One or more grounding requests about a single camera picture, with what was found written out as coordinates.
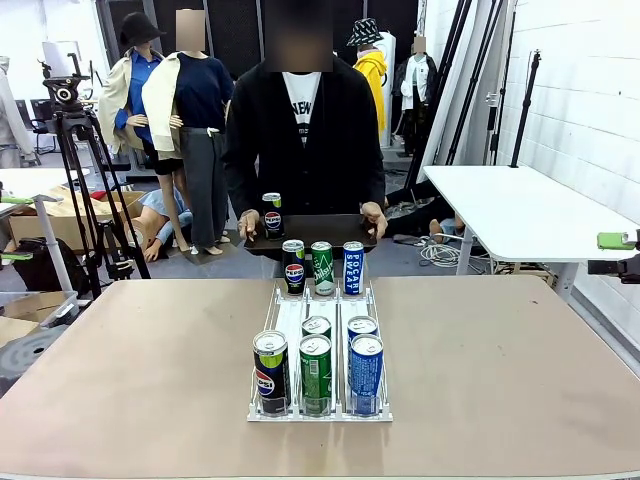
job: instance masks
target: black jacket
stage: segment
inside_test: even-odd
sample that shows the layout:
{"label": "black jacket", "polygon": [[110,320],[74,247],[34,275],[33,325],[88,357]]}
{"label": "black jacket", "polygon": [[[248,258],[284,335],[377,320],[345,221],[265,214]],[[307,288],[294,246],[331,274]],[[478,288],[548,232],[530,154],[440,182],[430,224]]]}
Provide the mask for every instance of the black jacket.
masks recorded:
{"label": "black jacket", "polygon": [[289,215],[358,213],[360,203],[384,203],[373,95],[364,76],[338,58],[322,74],[306,148],[282,74],[264,63],[238,80],[226,137],[222,158],[238,216],[261,212],[267,192],[282,194]]}

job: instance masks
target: beverage can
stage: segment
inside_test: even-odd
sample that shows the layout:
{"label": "beverage can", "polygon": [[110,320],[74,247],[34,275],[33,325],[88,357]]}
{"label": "beverage can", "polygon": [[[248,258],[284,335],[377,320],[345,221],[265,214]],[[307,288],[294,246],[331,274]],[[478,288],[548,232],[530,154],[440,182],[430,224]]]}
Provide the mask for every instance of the beverage can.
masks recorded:
{"label": "beverage can", "polygon": [[302,295],[305,286],[304,242],[287,240],[282,244],[282,266],[289,295]]}
{"label": "beverage can", "polygon": [[351,343],[358,335],[378,335],[378,322],[372,317],[359,315],[347,321],[347,378],[351,381]]}
{"label": "beverage can", "polygon": [[364,286],[364,246],[360,242],[344,244],[344,293],[360,295]]}
{"label": "beverage can", "polygon": [[286,415],[291,405],[289,350],[286,337],[275,330],[265,330],[253,339],[256,385],[265,415]]}
{"label": "beverage can", "polygon": [[333,272],[333,251],[329,242],[316,242],[311,245],[313,276],[318,295],[331,295],[336,291]]}
{"label": "beverage can", "polygon": [[269,240],[284,237],[284,219],[282,218],[282,196],[279,193],[262,195],[262,213],[264,215],[264,231]]}
{"label": "beverage can", "polygon": [[383,368],[382,340],[358,335],[351,343],[351,405],[356,415],[377,415],[378,391]]}
{"label": "beverage can", "polygon": [[304,413],[316,417],[331,412],[331,340],[309,335],[300,342],[300,372]]}
{"label": "beverage can", "polygon": [[331,339],[331,322],[326,317],[314,316],[302,322],[302,336],[324,335]]}

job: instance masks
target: white jacket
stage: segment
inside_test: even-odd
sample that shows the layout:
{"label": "white jacket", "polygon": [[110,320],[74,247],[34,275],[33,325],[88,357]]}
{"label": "white jacket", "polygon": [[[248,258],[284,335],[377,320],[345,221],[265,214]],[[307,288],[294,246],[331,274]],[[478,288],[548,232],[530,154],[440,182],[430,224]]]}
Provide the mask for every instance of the white jacket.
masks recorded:
{"label": "white jacket", "polygon": [[[129,49],[111,69],[107,81],[102,89],[102,94],[98,99],[98,122],[100,130],[107,145],[111,145],[114,153],[118,153],[122,145],[142,150],[142,141],[136,135],[133,127],[127,125],[124,130],[116,128],[116,115],[120,110],[127,109],[129,99],[129,85],[131,84],[131,54],[133,48]],[[153,54],[162,58],[157,52]]]}
{"label": "white jacket", "polygon": [[169,118],[175,113],[174,97],[180,73],[178,52],[165,58],[142,87],[142,102],[149,119],[153,146],[161,159],[182,158],[180,136],[171,128]]}
{"label": "white jacket", "polygon": [[416,60],[416,56],[412,56],[407,63],[407,74],[400,86],[402,92],[402,110],[413,109],[413,72],[418,69],[418,94],[420,101],[424,102],[427,98],[427,78],[429,76],[429,65],[427,65],[427,57],[422,55],[420,60]]}
{"label": "white jacket", "polygon": [[0,145],[18,145],[25,155],[31,155],[33,144],[9,87],[8,67],[8,59],[0,57]]}

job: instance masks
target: green can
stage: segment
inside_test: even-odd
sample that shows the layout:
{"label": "green can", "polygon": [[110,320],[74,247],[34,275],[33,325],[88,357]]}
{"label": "green can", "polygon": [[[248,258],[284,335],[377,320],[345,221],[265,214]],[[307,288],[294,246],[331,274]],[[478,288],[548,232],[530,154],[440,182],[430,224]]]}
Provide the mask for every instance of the green can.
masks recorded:
{"label": "green can", "polygon": [[329,242],[316,242],[311,245],[313,276],[318,295],[332,295],[336,291],[332,248]]}
{"label": "green can", "polygon": [[331,340],[331,322],[326,317],[314,316],[302,322],[302,336],[323,335]]}
{"label": "green can", "polygon": [[309,335],[300,342],[302,402],[304,414],[322,417],[331,413],[331,340]]}

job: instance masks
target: table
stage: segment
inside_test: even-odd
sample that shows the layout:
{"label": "table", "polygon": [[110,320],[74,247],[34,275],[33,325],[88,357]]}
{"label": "table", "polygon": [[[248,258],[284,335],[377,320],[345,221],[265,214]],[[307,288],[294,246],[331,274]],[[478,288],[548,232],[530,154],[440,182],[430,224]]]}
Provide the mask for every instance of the table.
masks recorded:
{"label": "table", "polygon": [[556,292],[565,300],[580,262],[631,256],[600,250],[597,236],[640,227],[532,168],[431,166],[424,172],[467,226],[458,275],[467,274],[474,235],[496,260],[561,264]]}
{"label": "table", "polygon": [[[82,169],[82,174],[87,175],[89,170]],[[71,172],[71,178],[78,178],[77,172]],[[6,191],[12,192],[13,196],[20,198],[32,198],[38,212],[38,219],[42,225],[42,230],[47,239],[47,248],[51,254],[53,265],[60,281],[60,287],[65,292],[72,292],[71,280],[64,265],[60,246],[51,227],[47,210],[44,207],[43,198],[49,190],[68,182],[64,168],[7,168],[0,170],[0,180]],[[17,205],[0,203],[0,216],[9,215]]]}
{"label": "table", "polygon": [[640,475],[640,381],[526,276],[374,280],[393,423],[247,422],[272,289],[116,282],[0,400],[0,472]]}

